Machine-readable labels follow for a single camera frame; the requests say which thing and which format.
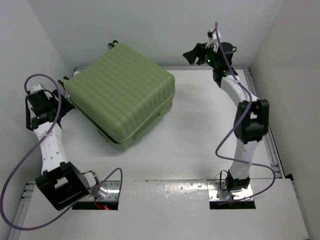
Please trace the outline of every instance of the gray wall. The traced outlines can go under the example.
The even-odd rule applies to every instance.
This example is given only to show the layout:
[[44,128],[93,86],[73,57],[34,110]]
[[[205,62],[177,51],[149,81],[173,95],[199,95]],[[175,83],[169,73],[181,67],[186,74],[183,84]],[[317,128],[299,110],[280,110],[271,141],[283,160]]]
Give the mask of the gray wall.
[[[24,81],[34,73],[53,78],[68,75],[62,59],[50,42],[26,0],[0,1],[0,189],[10,171],[37,142],[28,131],[25,114]],[[14,219],[25,182],[39,173],[39,149],[9,184],[4,208]],[[9,227],[0,217],[0,239],[7,239]]]
[[71,67],[86,66],[113,40],[156,63],[183,66],[182,53],[208,40],[220,24],[223,41],[238,47],[233,62],[253,62],[282,0],[28,0],[53,45]]
[[320,239],[319,10],[319,0],[285,0],[252,67],[311,239]]

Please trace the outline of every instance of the suitcase side handle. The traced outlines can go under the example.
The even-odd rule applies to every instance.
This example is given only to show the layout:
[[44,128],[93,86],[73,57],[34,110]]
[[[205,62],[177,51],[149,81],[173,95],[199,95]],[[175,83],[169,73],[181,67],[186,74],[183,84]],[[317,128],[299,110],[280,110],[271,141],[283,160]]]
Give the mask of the suitcase side handle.
[[156,115],[154,115],[146,125],[144,125],[140,131],[133,136],[133,138],[137,141],[139,140],[146,132],[148,132],[159,120],[168,112],[168,106],[161,109]]

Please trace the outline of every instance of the green suitcase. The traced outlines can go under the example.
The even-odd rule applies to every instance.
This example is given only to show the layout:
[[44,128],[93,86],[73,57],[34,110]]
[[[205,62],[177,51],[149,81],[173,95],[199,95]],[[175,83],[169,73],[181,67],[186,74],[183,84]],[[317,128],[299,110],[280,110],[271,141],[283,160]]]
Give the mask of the green suitcase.
[[64,84],[70,101],[119,150],[140,139],[172,107],[175,77],[117,43]]

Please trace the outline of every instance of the purple cable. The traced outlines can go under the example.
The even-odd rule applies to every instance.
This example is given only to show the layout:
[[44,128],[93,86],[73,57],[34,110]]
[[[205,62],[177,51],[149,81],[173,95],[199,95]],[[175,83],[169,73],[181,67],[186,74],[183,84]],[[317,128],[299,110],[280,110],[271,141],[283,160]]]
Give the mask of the purple cable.
[[[251,108],[251,105],[252,105],[252,96],[251,96],[251,93],[249,92],[249,90],[241,83],[238,81],[236,75],[234,74],[234,72],[232,71],[231,69],[231,66],[228,62],[228,59],[227,59],[227,56],[225,54],[225,51],[223,49],[223,47],[221,46],[221,42],[220,42],[220,38],[219,38],[219,34],[218,34],[218,22],[216,21],[215,22],[215,26],[214,26],[214,31],[217,31],[216,33],[216,39],[218,41],[218,45],[221,49],[221,53],[222,53],[222,56],[224,58],[224,61],[229,69],[229,72],[231,73],[231,75],[233,76],[234,80],[238,82],[239,86],[249,95],[249,104],[247,105],[247,107],[245,108],[243,114],[240,116],[240,118],[238,119],[238,121],[235,123],[235,125],[233,126],[233,128],[227,133],[227,135],[224,137],[224,139],[219,143],[218,147],[216,148],[215,150],[215,155],[221,159],[225,159],[225,160],[231,160],[231,161],[235,161],[235,162],[239,162],[239,163],[242,163],[242,164],[250,164],[249,162],[246,162],[246,161],[243,161],[243,160],[240,160],[240,159],[235,159],[235,158],[232,158],[232,157],[227,157],[227,156],[222,156],[219,154],[219,149],[221,148],[221,146],[225,143],[225,141],[230,137],[230,135],[239,127],[239,125],[241,124],[241,122],[243,121],[243,119],[245,118],[245,116],[247,115],[247,113],[249,112],[250,108]],[[253,166],[258,166],[258,167],[263,167],[263,168],[267,168],[269,169],[271,172],[272,172],[272,175],[273,175],[273,178],[272,178],[272,182],[270,183],[269,186],[267,186],[265,189],[255,193],[255,194],[252,194],[251,196],[247,196],[247,197],[243,197],[241,199],[237,199],[237,200],[232,200],[232,201],[225,201],[224,204],[228,204],[228,203],[236,203],[236,202],[239,202],[241,200],[245,200],[245,199],[249,199],[249,198],[253,198],[255,196],[258,196],[262,193],[264,193],[265,191],[269,190],[272,185],[275,183],[276,181],[276,173],[275,171],[267,166],[267,165],[264,165],[264,164],[259,164],[259,163],[251,163],[251,165]]]
[[[28,94],[29,91],[27,89],[27,84],[29,82],[30,79],[34,78],[34,77],[45,77],[47,79],[49,79],[55,86],[57,93],[58,93],[58,108],[56,110],[56,115],[55,118],[52,122],[52,125],[50,126],[50,128],[47,130],[47,132],[51,132],[52,129],[54,128],[55,124],[57,123],[58,119],[59,119],[59,114],[60,114],[60,110],[61,110],[61,91],[59,88],[59,85],[55,82],[55,80],[53,80],[50,76],[45,75],[45,74],[41,74],[41,73],[37,73],[37,74],[33,74],[30,77],[28,77],[25,80],[24,83],[24,90],[25,92]],[[27,154],[21,159],[21,161],[15,166],[15,168],[12,170],[12,172],[10,173],[10,175],[8,176],[7,180],[5,181],[4,185],[3,185],[3,189],[1,191],[1,196],[0,196],[0,213],[1,216],[4,220],[4,222],[9,225],[11,228],[17,229],[17,230],[21,230],[21,231],[32,231],[32,230],[38,230],[41,228],[44,228],[50,224],[52,224],[53,222],[55,222],[56,220],[58,220],[60,217],[62,217],[68,210],[70,210],[74,204],[70,205],[68,208],[66,208],[62,213],[60,213],[58,216],[56,216],[54,219],[48,221],[47,223],[44,223],[42,225],[39,226],[34,226],[34,227],[21,227],[21,226],[17,226],[15,224],[13,224],[12,222],[9,221],[9,219],[7,218],[6,214],[5,214],[5,210],[4,210],[4,198],[5,198],[5,192],[6,189],[8,187],[8,184],[10,182],[10,180],[12,179],[12,177],[14,176],[14,174],[17,172],[18,168],[25,162],[25,160],[30,156],[30,154],[37,148],[40,146],[40,144],[46,139],[46,135],[43,136],[39,142],[37,142],[31,149],[30,151],[27,152]],[[118,201],[120,198],[120,192],[121,192],[121,188],[122,188],[122,182],[123,182],[123,172],[122,169],[120,167],[116,168],[115,170],[113,170],[103,181],[101,181],[99,184],[103,184],[105,181],[108,180],[108,178],[111,177],[112,174],[115,173],[115,171],[119,170],[120,174],[121,174],[121,182],[120,182],[120,186],[119,186],[119,194],[118,194]]]

